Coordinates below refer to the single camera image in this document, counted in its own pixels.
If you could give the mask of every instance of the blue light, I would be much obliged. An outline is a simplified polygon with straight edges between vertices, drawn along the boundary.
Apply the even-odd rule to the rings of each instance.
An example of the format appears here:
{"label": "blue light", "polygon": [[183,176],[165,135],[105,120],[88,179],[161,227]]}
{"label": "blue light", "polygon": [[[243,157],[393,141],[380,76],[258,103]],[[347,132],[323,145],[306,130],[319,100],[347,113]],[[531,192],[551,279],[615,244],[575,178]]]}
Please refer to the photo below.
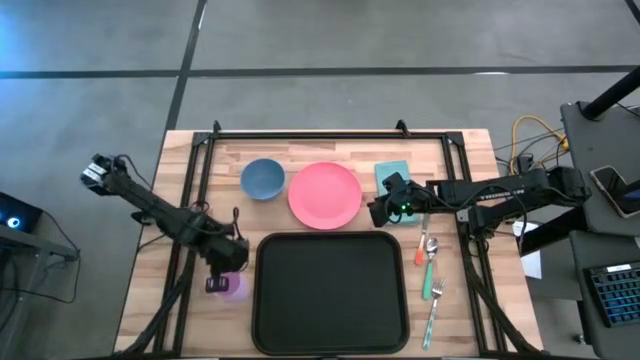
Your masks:
{"label": "blue light", "polygon": [[9,218],[9,220],[7,220],[7,225],[9,225],[10,228],[15,229],[18,226],[20,226],[20,219],[18,219],[18,218]]}

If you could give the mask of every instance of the pink plate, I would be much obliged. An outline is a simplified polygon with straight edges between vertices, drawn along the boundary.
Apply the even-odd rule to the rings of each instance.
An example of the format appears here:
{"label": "pink plate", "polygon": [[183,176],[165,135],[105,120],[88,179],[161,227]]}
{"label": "pink plate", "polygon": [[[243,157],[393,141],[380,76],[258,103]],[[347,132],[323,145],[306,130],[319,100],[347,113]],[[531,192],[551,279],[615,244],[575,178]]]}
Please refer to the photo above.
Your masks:
{"label": "pink plate", "polygon": [[303,224],[314,229],[339,228],[360,210],[362,189],[347,168],[330,163],[311,164],[289,185],[289,206]]}

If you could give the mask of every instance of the white paper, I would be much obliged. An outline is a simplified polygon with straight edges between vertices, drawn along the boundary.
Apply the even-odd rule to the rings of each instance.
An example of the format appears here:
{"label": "white paper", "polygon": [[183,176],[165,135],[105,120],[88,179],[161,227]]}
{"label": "white paper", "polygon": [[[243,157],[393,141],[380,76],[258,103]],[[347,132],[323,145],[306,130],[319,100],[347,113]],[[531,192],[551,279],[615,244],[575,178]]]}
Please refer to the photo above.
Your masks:
{"label": "white paper", "polygon": [[[516,221],[513,223],[513,233],[516,236],[520,236],[522,234],[522,221]],[[538,224],[527,223],[527,228],[525,229],[525,233],[535,229],[538,227]],[[542,279],[542,263],[540,261],[540,251],[532,252],[527,256],[523,256],[520,258],[522,261],[522,268],[524,269],[524,275],[535,278]]]}

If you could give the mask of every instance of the phone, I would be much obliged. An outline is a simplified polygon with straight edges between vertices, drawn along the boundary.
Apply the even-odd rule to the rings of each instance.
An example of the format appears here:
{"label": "phone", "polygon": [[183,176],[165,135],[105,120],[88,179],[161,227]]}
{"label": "phone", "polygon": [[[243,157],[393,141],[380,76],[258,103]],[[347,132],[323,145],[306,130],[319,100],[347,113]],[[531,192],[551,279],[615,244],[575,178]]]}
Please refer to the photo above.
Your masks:
{"label": "phone", "polygon": [[618,215],[628,218],[640,213],[640,190],[630,189],[616,169],[605,166],[589,174]]}

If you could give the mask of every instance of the keyboard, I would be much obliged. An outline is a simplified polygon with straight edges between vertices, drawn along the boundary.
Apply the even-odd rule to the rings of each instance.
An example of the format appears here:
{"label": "keyboard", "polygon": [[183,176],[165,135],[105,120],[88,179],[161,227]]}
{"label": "keyboard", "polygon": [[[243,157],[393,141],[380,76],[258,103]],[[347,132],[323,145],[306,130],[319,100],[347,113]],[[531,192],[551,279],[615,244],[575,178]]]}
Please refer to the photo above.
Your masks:
{"label": "keyboard", "polygon": [[585,276],[607,327],[640,323],[640,262],[586,269]]}

